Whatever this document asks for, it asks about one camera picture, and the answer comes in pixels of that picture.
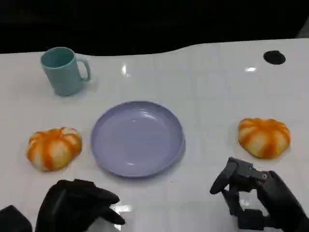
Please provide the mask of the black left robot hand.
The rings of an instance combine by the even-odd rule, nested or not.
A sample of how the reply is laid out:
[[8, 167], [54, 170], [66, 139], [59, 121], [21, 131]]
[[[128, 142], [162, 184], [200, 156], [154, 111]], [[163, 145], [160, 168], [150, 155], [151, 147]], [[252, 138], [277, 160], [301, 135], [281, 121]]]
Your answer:
[[85, 232], [98, 219], [124, 225], [125, 219], [110, 208], [120, 201], [91, 181], [59, 180], [48, 190], [38, 212], [36, 232]]

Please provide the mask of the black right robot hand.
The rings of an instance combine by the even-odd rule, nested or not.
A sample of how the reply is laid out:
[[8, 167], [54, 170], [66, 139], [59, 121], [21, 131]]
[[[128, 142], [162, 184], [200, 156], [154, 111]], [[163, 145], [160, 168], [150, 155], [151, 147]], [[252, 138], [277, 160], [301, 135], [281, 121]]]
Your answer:
[[[242, 209], [239, 192], [256, 190], [257, 198], [267, 210]], [[210, 194], [222, 193], [230, 215], [238, 228], [262, 231], [265, 227], [284, 232], [307, 232], [309, 218], [283, 180], [274, 171], [258, 171], [253, 164], [230, 157], [215, 179]]]

